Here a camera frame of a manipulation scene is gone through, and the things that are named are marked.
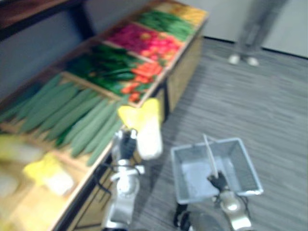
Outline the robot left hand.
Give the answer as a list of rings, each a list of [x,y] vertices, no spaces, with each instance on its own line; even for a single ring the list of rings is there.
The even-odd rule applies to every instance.
[[[137,146],[138,132],[135,129],[120,129],[113,138],[112,159],[119,161],[133,157]]]

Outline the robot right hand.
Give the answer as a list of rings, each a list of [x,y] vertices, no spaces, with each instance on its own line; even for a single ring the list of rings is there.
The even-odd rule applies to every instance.
[[[216,188],[219,192],[229,191],[227,180],[222,171],[218,171],[218,177],[209,175],[207,180]]]

